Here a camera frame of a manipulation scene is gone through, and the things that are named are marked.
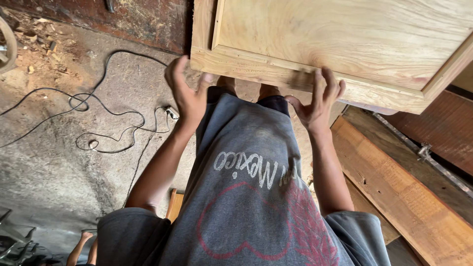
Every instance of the dirt floor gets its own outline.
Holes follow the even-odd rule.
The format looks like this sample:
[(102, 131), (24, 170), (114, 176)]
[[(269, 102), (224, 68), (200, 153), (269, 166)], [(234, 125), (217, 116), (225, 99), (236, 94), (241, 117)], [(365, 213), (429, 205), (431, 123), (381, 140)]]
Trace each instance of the dirt floor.
[[(103, 73), (108, 55), (115, 50), (129, 50), (149, 55), (164, 63), (175, 55), (125, 41), (110, 35), (31, 17), (25, 13), (2, 9), (15, 29), (18, 39), (17, 67), (0, 74), (0, 112), (15, 105), (28, 92), (42, 87), (69, 94), (90, 92)], [(114, 55), (107, 77), (95, 95), (110, 111), (138, 111), (145, 116), (144, 128), (154, 129), (153, 112), (159, 106), (175, 102), (164, 77), (165, 67), (158, 62), (129, 53)], [(187, 69), (186, 80), (194, 86), (200, 72)], [(238, 80), (236, 92), (244, 100), (255, 102), (259, 84)], [(281, 89), (303, 102), (310, 94)], [(0, 117), (0, 146), (31, 130), (45, 118), (69, 109), (68, 96), (42, 90), (28, 97), (19, 108)], [(138, 114), (114, 116), (91, 99), (86, 112), (72, 111), (50, 119), (25, 138), (0, 148), (0, 213), (13, 209), (11, 221), (22, 225), (21, 231), (37, 227), (33, 240), (42, 247), (40, 253), (67, 258), (84, 229), (94, 229), (97, 219), (122, 207), (138, 160), (152, 133), (137, 130), (135, 145), (120, 153), (98, 153), (76, 147), (83, 133), (92, 132), (119, 138), (123, 130), (142, 123)], [(337, 110), (343, 109), (337, 104)], [(311, 178), (312, 153), (307, 132), (290, 107), (294, 132), (302, 156), (302, 175)], [(166, 115), (156, 112), (159, 131), (166, 131)], [(155, 134), (140, 160), (137, 177), (168, 133)], [(87, 149), (97, 139), (98, 150), (116, 151), (133, 142), (127, 130), (119, 142), (85, 135), (79, 145)], [(195, 158), (195, 137), (188, 143), (171, 188), (183, 193)], [(164, 217), (169, 196), (164, 198), (158, 215)], [(90, 241), (83, 251), (86, 258)]]

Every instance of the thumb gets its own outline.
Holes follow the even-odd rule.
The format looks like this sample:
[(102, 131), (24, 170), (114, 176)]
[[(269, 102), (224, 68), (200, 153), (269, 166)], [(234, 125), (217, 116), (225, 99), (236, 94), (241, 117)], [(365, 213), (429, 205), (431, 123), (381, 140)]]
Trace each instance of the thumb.
[(207, 94), (207, 88), (212, 81), (213, 75), (209, 73), (202, 73), (199, 83), (197, 85), (197, 94)]
[(296, 114), (299, 116), (299, 114), (302, 112), (302, 108), (304, 107), (302, 103), (299, 101), (294, 96), (287, 95), (284, 97), (284, 99), (294, 107), (294, 110), (296, 111)]

